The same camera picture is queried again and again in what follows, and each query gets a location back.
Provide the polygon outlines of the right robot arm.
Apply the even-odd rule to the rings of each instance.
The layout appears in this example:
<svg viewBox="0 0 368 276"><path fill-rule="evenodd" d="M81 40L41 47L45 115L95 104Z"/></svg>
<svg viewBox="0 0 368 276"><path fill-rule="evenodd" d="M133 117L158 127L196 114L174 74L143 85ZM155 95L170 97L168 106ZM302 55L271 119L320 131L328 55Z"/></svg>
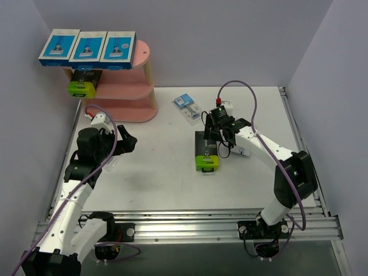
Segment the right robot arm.
<svg viewBox="0 0 368 276"><path fill-rule="evenodd" d="M261 237L269 237L296 205L302 215L300 229L305 229L306 218L302 200L318 188L310 154L295 152L273 142L256 130L252 122L230 116L221 106L205 117L205 138L239 146L262 161L274 172L274 198L259 214L255 230Z"/></svg>

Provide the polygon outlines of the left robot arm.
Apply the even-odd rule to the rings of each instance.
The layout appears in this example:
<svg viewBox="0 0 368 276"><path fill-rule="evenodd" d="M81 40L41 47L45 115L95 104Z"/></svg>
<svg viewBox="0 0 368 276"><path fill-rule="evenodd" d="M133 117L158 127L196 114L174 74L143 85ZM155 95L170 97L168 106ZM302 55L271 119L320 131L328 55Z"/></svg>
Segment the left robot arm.
<svg viewBox="0 0 368 276"><path fill-rule="evenodd" d="M99 244L99 258L117 257L122 232L109 212L95 211L75 233L82 209L101 175L103 163L113 156L131 153L137 138L123 125L116 131L88 127L78 132L77 149L72 153L64 173L62 191L51 220L30 252L23 254L25 275L80 275L82 262Z"/></svg>

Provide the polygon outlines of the blue Harry's razor box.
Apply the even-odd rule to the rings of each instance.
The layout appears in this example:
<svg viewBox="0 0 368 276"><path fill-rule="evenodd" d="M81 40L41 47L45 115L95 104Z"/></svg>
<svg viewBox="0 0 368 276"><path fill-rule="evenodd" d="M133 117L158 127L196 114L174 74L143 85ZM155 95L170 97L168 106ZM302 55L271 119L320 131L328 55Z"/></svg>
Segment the blue Harry's razor box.
<svg viewBox="0 0 368 276"><path fill-rule="evenodd" d="M130 70L136 47L135 31L108 31L99 65L107 70Z"/></svg>
<svg viewBox="0 0 368 276"><path fill-rule="evenodd" d="M106 35L107 31L80 32L69 59L70 67L80 71L100 69Z"/></svg>
<svg viewBox="0 0 368 276"><path fill-rule="evenodd" d="M39 55L42 66L69 67L79 29L53 29Z"/></svg>

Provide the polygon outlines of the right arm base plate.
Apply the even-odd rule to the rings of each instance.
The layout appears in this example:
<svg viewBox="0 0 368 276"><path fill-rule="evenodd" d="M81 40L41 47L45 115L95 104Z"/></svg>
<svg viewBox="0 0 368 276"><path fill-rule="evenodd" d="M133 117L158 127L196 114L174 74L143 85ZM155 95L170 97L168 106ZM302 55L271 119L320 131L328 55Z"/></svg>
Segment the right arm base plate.
<svg viewBox="0 0 368 276"><path fill-rule="evenodd" d="M272 226L258 220L238 221L237 227L239 238L245 240L286 239L290 233L285 220Z"/></svg>

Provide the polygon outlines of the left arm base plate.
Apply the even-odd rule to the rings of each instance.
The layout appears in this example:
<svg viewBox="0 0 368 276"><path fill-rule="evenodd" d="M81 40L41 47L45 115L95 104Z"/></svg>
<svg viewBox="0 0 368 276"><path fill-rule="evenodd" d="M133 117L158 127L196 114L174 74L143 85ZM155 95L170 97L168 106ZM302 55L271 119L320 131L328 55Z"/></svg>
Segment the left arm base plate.
<svg viewBox="0 0 368 276"><path fill-rule="evenodd" d="M135 239L134 223L116 223L114 227L113 241L115 242L133 242Z"/></svg>

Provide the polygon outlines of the black green razor box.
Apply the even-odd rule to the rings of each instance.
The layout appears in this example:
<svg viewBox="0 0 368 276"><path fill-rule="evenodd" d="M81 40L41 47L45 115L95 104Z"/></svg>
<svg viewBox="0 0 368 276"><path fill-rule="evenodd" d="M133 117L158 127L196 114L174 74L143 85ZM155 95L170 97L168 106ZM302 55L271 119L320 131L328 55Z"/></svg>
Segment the black green razor box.
<svg viewBox="0 0 368 276"><path fill-rule="evenodd" d="M195 169L202 173L212 173L218 170L219 155L217 143L204 138L204 131L195 131Z"/></svg>
<svg viewBox="0 0 368 276"><path fill-rule="evenodd" d="M102 70L75 70L68 84L69 95L73 98L94 98Z"/></svg>

